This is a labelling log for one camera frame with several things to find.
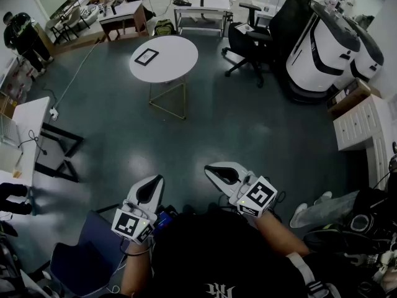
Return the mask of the blue chair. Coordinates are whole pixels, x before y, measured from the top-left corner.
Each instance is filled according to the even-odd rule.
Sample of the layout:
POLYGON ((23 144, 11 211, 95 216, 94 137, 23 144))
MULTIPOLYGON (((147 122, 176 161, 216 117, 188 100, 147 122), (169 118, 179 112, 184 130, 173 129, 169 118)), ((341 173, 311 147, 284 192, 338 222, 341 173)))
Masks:
POLYGON ((52 274, 72 294, 87 298, 105 289, 123 262, 130 240, 111 230, 112 224, 90 211, 78 243, 57 243, 52 253, 52 274))

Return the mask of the black framed picture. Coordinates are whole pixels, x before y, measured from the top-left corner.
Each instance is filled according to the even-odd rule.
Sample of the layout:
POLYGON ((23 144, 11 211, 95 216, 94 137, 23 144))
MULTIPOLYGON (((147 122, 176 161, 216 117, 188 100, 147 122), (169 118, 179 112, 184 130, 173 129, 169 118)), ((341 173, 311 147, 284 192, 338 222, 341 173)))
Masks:
POLYGON ((158 55, 159 55, 158 51, 153 50, 151 48, 147 48, 142 54, 140 54, 138 57, 134 59, 134 62, 139 65, 146 66, 158 55))

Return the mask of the person's black shirt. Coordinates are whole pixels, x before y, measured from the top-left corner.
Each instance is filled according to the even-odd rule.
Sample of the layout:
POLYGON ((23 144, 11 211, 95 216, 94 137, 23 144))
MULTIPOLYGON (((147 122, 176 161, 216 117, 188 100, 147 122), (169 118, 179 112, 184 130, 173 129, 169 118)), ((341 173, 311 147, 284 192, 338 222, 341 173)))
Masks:
POLYGON ((239 214, 178 215, 154 246, 150 298, 341 298, 339 260, 282 256, 239 214))

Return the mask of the white metal sink table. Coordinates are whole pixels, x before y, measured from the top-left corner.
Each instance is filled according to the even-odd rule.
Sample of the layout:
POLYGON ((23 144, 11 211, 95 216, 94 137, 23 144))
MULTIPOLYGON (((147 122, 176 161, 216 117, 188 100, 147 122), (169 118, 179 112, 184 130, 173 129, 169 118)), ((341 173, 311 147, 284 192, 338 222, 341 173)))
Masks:
POLYGON ((225 36, 230 16, 231 0, 173 0, 176 34, 183 30, 214 31, 225 36))

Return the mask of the wooden sink cabinet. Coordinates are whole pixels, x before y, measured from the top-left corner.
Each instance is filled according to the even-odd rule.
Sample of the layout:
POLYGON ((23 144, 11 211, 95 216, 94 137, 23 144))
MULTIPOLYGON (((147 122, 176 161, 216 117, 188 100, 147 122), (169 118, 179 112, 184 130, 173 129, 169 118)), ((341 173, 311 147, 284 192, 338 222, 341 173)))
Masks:
POLYGON ((108 42, 149 36, 142 0, 111 6, 111 10, 99 18, 99 23, 108 42))

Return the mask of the green backpack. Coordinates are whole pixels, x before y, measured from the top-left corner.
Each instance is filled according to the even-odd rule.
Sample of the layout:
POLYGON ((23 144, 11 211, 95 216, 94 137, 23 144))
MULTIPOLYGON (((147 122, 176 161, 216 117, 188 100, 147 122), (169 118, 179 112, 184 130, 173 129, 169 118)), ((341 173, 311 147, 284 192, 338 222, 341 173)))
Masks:
POLYGON ((174 35, 174 34, 175 34, 174 25, 170 19, 163 19, 157 21, 154 27, 155 36, 174 35))

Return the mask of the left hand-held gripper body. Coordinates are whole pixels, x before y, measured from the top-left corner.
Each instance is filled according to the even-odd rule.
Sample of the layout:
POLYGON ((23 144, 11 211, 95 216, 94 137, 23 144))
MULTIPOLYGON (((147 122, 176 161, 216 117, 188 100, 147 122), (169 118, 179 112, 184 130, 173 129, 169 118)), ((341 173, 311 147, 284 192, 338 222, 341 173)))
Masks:
POLYGON ((139 245, 154 231, 154 223, 158 215, 148 209, 124 200, 121 209, 117 209, 111 230, 139 245))

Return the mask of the person's left forearm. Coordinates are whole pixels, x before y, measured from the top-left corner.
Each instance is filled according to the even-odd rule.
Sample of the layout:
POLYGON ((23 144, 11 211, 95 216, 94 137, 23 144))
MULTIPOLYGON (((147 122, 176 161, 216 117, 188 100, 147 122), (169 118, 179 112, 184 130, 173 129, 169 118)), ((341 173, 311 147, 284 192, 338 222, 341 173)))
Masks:
POLYGON ((129 298, 140 298, 152 280, 148 239, 141 245, 130 242, 127 253, 129 256, 123 272, 120 293, 129 298))

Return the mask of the open cardboard box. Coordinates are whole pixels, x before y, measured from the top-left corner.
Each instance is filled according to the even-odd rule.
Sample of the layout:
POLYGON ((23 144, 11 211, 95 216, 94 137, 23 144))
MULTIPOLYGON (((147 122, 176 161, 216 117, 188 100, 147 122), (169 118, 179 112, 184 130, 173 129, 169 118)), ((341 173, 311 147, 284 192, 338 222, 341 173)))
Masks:
POLYGON ((379 90, 373 88, 360 78, 355 78, 327 102, 328 114, 332 120, 345 114, 370 95, 381 98, 379 90))

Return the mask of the white drawer cabinet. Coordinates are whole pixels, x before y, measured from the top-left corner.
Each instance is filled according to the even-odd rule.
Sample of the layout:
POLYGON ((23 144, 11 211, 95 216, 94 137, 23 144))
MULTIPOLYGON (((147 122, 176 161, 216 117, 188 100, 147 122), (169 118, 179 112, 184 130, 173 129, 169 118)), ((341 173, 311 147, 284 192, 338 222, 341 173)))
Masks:
POLYGON ((370 95, 333 121, 339 151, 365 150, 368 181, 384 190, 389 162, 397 152, 397 120, 392 119, 388 103, 370 95))

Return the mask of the blue screen phone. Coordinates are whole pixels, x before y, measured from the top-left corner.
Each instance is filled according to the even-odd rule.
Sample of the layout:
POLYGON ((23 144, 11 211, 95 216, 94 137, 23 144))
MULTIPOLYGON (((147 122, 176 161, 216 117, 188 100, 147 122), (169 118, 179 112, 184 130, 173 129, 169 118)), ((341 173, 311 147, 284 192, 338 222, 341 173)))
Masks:
POLYGON ((154 223, 154 234, 160 233, 164 230, 173 220, 174 212, 173 211, 162 211, 159 215, 157 220, 154 223))

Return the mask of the long wooden board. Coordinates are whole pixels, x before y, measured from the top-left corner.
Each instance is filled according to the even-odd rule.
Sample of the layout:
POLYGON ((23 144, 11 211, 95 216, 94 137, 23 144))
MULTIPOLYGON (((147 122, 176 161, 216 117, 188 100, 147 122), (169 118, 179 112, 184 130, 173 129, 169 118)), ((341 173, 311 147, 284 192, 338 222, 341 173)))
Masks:
POLYGON ((49 49, 52 56, 59 55, 61 53, 69 52, 77 48, 82 48, 96 43, 104 42, 107 39, 105 33, 97 32, 94 34, 85 35, 72 41, 61 43, 59 45, 53 45, 52 49, 49 49))

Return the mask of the beige chair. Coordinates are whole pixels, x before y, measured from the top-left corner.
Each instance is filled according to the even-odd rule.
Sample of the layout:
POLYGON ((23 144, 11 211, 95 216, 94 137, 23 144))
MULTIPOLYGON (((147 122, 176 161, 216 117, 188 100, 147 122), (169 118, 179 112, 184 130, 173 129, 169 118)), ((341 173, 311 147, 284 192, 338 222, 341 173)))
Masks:
POLYGON ((54 44, 60 44, 62 40, 71 41, 70 35, 79 38, 78 32, 83 28, 90 29, 90 25, 83 18, 80 7, 74 7, 67 16, 58 16, 46 23, 46 29, 55 38, 54 44))

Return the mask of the white shelf with packets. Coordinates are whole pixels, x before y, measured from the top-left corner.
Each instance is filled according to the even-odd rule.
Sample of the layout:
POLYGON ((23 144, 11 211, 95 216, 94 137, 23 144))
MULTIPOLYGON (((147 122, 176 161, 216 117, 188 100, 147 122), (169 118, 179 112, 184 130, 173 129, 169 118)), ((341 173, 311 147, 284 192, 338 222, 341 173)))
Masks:
POLYGON ((35 69, 26 59, 12 57, 0 73, 0 92, 9 96, 17 104, 23 104, 32 87, 34 72, 35 69))

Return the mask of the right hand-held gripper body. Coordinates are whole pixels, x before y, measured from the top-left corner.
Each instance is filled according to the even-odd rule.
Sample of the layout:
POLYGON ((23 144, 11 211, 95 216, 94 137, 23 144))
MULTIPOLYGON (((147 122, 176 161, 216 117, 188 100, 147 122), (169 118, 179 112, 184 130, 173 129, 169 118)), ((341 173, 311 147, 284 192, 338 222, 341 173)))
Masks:
POLYGON ((272 205, 278 194, 268 179, 252 171, 243 178, 229 198, 239 213, 259 218, 272 205))

